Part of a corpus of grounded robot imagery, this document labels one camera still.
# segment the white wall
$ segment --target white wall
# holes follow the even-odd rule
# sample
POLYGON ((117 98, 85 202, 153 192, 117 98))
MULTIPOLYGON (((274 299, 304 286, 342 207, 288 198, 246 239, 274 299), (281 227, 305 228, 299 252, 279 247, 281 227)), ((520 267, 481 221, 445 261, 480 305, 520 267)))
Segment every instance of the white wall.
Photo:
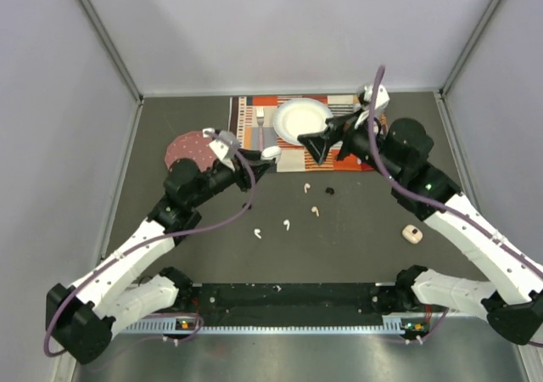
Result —
POLYGON ((441 87, 489 0, 92 0, 146 94, 441 87))
POLYGON ((484 213, 543 261, 543 0, 506 0, 449 97, 484 213))
POLYGON ((49 380, 45 296, 97 258, 136 106, 76 0, 0 0, 0 379, 49 380))

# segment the fork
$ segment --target fork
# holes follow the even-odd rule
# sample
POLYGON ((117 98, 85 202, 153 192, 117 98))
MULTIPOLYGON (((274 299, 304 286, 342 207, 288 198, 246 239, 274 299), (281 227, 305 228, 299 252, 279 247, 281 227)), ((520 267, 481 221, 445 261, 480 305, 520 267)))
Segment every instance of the fork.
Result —
POLYGON ((264 149, 264 106, 256 106, 256 124, 258 125, 259 150, 264 149))

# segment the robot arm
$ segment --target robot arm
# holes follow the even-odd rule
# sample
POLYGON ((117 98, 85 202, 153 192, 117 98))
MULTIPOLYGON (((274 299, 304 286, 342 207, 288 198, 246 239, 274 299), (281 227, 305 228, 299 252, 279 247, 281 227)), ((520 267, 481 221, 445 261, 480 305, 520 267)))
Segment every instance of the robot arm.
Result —
MULTIPOLYGON (((354 154, 377 170, 367 136, 370 89, 365 87, 359 93, 361 106, 353 114, 326 120, 323 132, 298 136, 318 164, 327 158, 330 148, 341 141, 338 160, 354 154)), ((376 110, 382 112, 388 100, 386 90, 379 87, 376 110)), ((376 139, 380 158, 396 182, 415 194, 471 217, 493 234, 492 239, 487 239, 460 217, 407 198, 393 189, 392 195, 400 205, 448 238, 489 279, 489 282, 474 282, 445 276, 426 267, 411 267, 402 271, 396 281, 398 297, 405 302, 405 307, 421 303, 449 307, 482 318, 516 344, 540 342, 543 338, 543 332, 539 331, 543 324, 543 279, 527 266, 535 270, 542 266, 513 247, 472 206, 457 184, 428 162, 434 142, 420 123, 407 118, 396 120, 389 134, 378 134, 376 139), (522 256, 524 264, 513 256, 522 256)))
POLYGON ((215 131, 210 143, 218 160, 207 171, 200 171, 190 159, 177 160, 164 181, 165 195, 148 214, 136 232, 92 272, 69 288, 55 285, 48 292, 46 327, 70 293, 86 282, 63 310, 52 336, 80 363, 98 357, 122 329, 152 312, 172 306, 186 279, 162 272, 144 286, 126 291, 153 261, 168 253, 184 237, 169 234, 194 229, 201 215, 196 208, 233 184, 242 191, 251 187, 248 172, 241 166, 236 151, 248 161, 258 181, 280 155, 278 147, 260 151, 238 149, 229 132, 215 131), (145 245, 148 239, 157 239, 145 245))

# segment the orange placemat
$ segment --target orange placemat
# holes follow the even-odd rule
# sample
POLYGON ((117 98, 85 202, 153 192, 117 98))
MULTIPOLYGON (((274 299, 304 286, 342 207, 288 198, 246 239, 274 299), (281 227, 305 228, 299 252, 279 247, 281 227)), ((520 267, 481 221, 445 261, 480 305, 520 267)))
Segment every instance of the orange placemat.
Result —
MULTIPOLYGON (((259 148, 258 125, 254 106, 264 107, 264 147, 279 146, 282 149, 281 159, 277 163, 278 172, 288 171, 373 171, 354 155, 337 161, 336 156, 341 148, 341 142, 332 147, 328 157, 318 166, 309 152, 302 146, 294 146, 282 140, 273 129, 273 114, 284 102, 294 98, 312 98, 325 104, 332 115, 347 115, 353 111, 353 105, 358 103, 355 95, 288 95, 288 96, 236 96, 232 97, 230 121, 228 130, 235 132, 244 149, 259 148)), ((381 116, 383 129, 387 127, 385 115, 381 116)))

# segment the metal floor plate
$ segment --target metal floor plate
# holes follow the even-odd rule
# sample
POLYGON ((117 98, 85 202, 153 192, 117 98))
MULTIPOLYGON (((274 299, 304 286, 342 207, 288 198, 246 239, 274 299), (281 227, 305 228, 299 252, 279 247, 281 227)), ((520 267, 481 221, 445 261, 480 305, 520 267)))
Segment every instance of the metal floor plate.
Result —
POLYGON ((177 348, 160 339, 135 345, 142 337, 119 335, 74 382, 527 381, 517 347, 476 318, 447 318, 423 345, 353 334, 200 335, 177 348))

